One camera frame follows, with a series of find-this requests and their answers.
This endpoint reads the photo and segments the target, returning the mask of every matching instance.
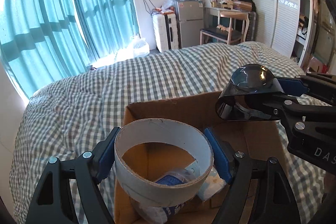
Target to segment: cardboard box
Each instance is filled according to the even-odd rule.
[[[144,118],[165,118],[187,123],[201,132],[212,126],[220,132],[221,138],[228,141],[234,150],[241,150],[258,160],[276,157],[284,170],[287,170],[285,157],[274,122],[224,122],[215,112],[215,103],[220,92],[204,93],[169,100],[134,103],[126,107],[124,125]],[[154,181],[177,165],[187,166],[194,159],[184,150],[162,143],[147,143],[129,149],[123,156],[127,165],[140,176]],[[246,201],[240,223],[247,223],[253,206],[256,182],[251,181],[249,199]],[[221,206],[228,187],[203,203],[195,197],[168,223],[210,224]],[[116,224],[144,224],[133,209],[130,197],[115,183]]]
[[[237,10],[243,10],[243,11],[252,11],[252,3],[240,1],[240,0],[234,0],[233,1],[233,8]]]

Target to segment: blue gripper pad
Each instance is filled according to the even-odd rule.
[[[308,88],[298,79],[282,79],[278,78],[278,82],[287,95],[300,97],[308,92]]]
[[[98,169],[97,175],[95,176],[98,183],[106,179],[111,171],[115,160],[114,143],[119,131],[119,127],[113,128],[106,140],[99,142],[93,150],[94,165],[96,165]]]
[[[207,137],[213,151],[214,164],[218,175],[221,179],[225,180],[227,184],[232,182],[232,175],[230,173],[230,166],[227,157],[210,128],[204,130],[204,135]]]

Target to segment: plastic bag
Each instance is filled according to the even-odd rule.
[[[176,0],[165,0],[165,2],[162,4],[161,9],[167,10],[170,7],[174,6]]]
[[[156,183],[162,185],[178,185],[190,182],[196,177],[192,172],[186,169],[176,169],[167,172],[164,176],[159,178]],[[172,207],[146,207],[141,203],[131,200],[131,203],[137,213],[148,223],[150,224],[165,224],[168,221],[168,218],[176,215],[184,206],[185,203],[182,203],[177,206]]]
[[[136,57],[144,57],[149,54],[149,45],[145,38],[140,38],[138,35],[134,36],[132,42],[126,48],[118,51],[116,62],[125,61]]]
[[[201,175],[197,161],[194,161],[192,164],[188,165],[186,167],[186,170],[193,173],[196,178]],[[214,194],[221,191],[225,185],[226,185],[225,180],[219,177],[216,168],[213,166],[211,168],[209,175],[207,176],[202,186],[198,190],[197,195],[202,201],[205,202],[208,199],[212,198]]]
[[[144,57],[149,54],[149,45],[145,38],[140,38],[138,35],[134,37],[128,47],[133,48],[133,58]]]

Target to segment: black chair seat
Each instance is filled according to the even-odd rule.
[[[227,37],[229,34],[227,31],[222,31],[220,29],[217,29],[216,27],[209,27],[209,28],[201,29],[201,32],[205,34],[210,34],[214,37],[218,37],[218,39],[223,39],[223,40],[227,40]],[[232,29],[231,41],[239,40],[241,38],[242,38],[242,34]]]

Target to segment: checkered bedsheet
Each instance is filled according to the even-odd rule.
[[[126,60],[37,91],[23,115],[10,172],[18,222],[25,222],[34,189],[51,156],[68,160],[92,150],[114,126],[122,125],[130,103],[223,90],[232,73],[247,63],[264,65],[276,76],[303,73],[293,61],[258,42],[210,43]],[[320,104],[308,96],[299,101]],[[324,172],[288,153],[280,123],[278,129],[301,220],[307,223],[321,202]],[[71,190],[79,223],[86,223],[76,183],[71,182]],[[100,191],[112,213],[113,172],[100,184]]]

